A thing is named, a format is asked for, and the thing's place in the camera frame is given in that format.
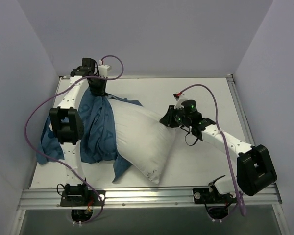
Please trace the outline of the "white pillow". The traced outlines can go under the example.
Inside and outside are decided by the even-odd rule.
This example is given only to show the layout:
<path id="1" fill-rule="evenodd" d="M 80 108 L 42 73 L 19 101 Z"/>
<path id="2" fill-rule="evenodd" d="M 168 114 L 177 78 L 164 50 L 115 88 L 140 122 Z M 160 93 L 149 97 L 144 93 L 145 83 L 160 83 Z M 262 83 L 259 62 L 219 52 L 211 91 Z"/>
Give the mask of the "white pillow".
<path id="1" fill-rule="evenodd" d="M 143 106 L 109 100 L 119 154 L 149 181 L 159 184 L 176 130 L 160 123 L 161 116 Z"/>

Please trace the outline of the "blue lettered pillowcase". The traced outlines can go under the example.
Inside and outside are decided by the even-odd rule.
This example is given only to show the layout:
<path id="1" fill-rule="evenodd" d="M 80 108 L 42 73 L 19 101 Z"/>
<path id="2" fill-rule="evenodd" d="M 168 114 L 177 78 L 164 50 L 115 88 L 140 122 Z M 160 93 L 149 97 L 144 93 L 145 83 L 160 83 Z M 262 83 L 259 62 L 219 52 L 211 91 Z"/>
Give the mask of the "blue lettered pillowcase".
<path id="1" fill-rule="evenodd" d="M 128 100 L 113 95 L 94 96 L 86 90 L 79 104 L 78 112 L 84 125 L 84 136 L 80 143 L 80 156 L 84 163 L 114 161 L 113 170 L 117 181 L 132 164 L 118 153 L 113 111 L 109 99 L 142 106 L 138 100 Z M 64 159 L 63 151 L 50 127 L 49 116 L 42 131 L 37 149 L 54 158 Z"/>

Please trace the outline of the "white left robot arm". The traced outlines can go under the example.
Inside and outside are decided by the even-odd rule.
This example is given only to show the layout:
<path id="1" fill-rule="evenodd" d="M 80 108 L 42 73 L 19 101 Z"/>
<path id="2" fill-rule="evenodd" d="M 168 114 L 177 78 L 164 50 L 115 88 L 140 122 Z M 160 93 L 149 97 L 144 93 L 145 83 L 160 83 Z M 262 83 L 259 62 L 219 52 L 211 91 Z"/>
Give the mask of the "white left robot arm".
<path id="1" fill-rule="evenodd" d="M 49 111 L 51 127 L 64 155 L 66 167 L 66 184 L 64 198 L 72 199 L 77 205 L 84 205 L 89 199 L 86 177 L 83 173 L 79 144 L 84 135 L 84 126 L 78 113 L 77 97 L 83 83 L 88 77 L 94 80 L 95 91 L 104 94 L 110 65 L 100 60 L 97 65 L 94 59 L 83 58 L 81 66 L 70 74 L 69 90 L 55 108 Z"/>

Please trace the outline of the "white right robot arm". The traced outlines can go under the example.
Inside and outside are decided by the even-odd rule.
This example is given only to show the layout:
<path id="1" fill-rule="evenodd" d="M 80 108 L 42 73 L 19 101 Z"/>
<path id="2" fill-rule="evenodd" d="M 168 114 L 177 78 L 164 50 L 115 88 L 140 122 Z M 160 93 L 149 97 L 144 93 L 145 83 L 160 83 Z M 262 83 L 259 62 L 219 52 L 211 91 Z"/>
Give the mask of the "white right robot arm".
<path id="1" fill-rule="evenodd" d="M 219 202 L 235 190 L 253 196 L 277 180 L 270 153 L 265 146 L 253 146 L 219 130 L 215 121 L 202 116 L 194 100 L 184 100 L 180 106 L 170 105 L 160 123 L 170 128 L 188 128 L 188 132 L 197 140 L 211 144 L 229 154 L 230 161 L 235 161 L 235 176 L 223 176 L 208 189 L 208 197 L 213 202 Z"/>

